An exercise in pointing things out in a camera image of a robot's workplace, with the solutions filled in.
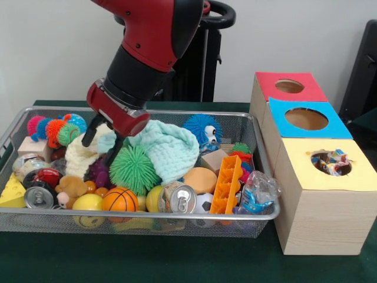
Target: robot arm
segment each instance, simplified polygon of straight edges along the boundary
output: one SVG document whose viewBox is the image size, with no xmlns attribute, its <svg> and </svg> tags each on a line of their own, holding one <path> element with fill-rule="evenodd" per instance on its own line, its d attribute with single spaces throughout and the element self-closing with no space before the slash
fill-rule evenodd
<svg viewBox="0 0 377 283">
<path fill-rule="evenodd" d="M 121 17 L 127 30 L 103 80 L 89 89 L 87 101 L 96 112 L 82 144 L 89 146 L 101 123 L 117 134 L 105 163 L 110 165 L 127 136 L 149 121 L 144 106 L 170 77 L 195 35 L 203 0 L 92 0 Z"/>
</svg>

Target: crumpled plastic bottle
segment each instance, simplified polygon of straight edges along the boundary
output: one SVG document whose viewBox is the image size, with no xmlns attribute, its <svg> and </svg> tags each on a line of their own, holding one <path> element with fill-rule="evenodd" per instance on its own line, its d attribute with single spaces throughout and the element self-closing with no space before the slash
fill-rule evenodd
<svg viewBox="0 0 377 283">
<path fill-rule="evenodd" d="M 242 198 L 236 214 L 257 214 L 270 206 L 282 192 L 274 178 L 260 171 L 251 172 L 243 187 Z"/>
</svg>

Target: soccer ball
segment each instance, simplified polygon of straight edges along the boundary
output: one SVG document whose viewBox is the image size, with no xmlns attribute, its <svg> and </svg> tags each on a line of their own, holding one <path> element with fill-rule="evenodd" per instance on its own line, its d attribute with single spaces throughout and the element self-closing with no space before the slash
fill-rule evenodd
<svg viewBox="0 0 377 283">
<path fill-rule="evenodd" d="M 211 193 L 199 193 L 196 196 L 196 206 L 194 209 L 194 213 L 196 214 L 209 213 L 212 200 L 213 200 L 213 195 Z"/>
</svg>

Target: wooden box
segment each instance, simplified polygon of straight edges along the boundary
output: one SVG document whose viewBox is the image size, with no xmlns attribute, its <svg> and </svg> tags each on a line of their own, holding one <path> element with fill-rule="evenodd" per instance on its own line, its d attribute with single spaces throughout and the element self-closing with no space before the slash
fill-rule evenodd
<svg viewBox="0 0 377 283">
<path fill-rule="evenodd" d="M 319 150 L 342 149 L 344 176 L 311 162 Z M 285 255 L 357 255 L 377 216 L 377 173 L 353 140 L 282 138 L 275 178 L 282 186 L 276 230 Z"/>
<path fill-rule="evenodd" d="M 254 77 L 250 114 L 262 127 L 270 98 L 285 101 L 327 101 L 311 73 L 263 73 Z"/>
<path fill-rule="evenodd" d="M 275 171 L 281 137 L 352 139 L 328 102 L 281 101 L 270 98 L 261 132 L 272 172 Z"/>
</svg>

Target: orange basketball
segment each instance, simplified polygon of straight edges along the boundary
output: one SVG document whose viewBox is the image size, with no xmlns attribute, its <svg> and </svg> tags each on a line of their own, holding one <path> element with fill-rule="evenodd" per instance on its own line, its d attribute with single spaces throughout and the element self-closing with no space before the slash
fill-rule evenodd
<svg viewBox="0 0 377 283">
<path fill-rule="evenodd" d="M 135 212 L 139 204 L 134 192 L 125 187 L 115 187 L 108 191 L 102 202 L 102 210 Z"/>
</svg>

